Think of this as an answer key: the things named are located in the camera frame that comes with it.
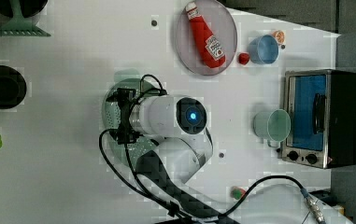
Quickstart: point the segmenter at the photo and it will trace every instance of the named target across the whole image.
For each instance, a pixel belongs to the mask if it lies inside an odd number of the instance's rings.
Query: black pot
[[[20,0],[21,12],[24,18],[32,19],[33,24],[40,20],[41,10],[44,9],[48,0]],[[12,9],[9,0],[0,0],[0,26],[12,18]]]
[[[0,109],[20,104],[26,95],[26,82],[13,68],[0,65]]]

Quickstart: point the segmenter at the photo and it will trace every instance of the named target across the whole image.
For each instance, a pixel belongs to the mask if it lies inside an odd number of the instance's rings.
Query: green spatula
[[[25,19],[21,12],[20,0],[9,0],[11,4],[12,19],[0,26],[0,36],[50,36],[38,28],[31,19]]]

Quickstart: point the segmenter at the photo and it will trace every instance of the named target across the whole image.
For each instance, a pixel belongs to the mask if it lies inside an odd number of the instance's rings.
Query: red cap
[[[250,56],[247,53],[240,53],[239,54],[239,63],[245,65],[249,62]]]

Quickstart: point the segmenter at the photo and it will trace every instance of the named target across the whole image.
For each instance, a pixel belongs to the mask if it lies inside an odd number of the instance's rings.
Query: red ketchup bottle
[[[221,43],[207,27],[204,18],[198,12],[197,5],[190,2],[186,6],[186,12],[192,26],[195,45],[206,66],[210,68],[222,66],[226,61],[226,56],[221,48]]]

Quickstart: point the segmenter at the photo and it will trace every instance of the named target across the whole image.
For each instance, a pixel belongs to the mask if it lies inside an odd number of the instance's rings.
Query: oven window
[[[316,95],[326,94],[326,76],[294,77],[294,110],[292,116],[291,141],[289,147],[323,150],[323,133],[314,133],[313,109]]]

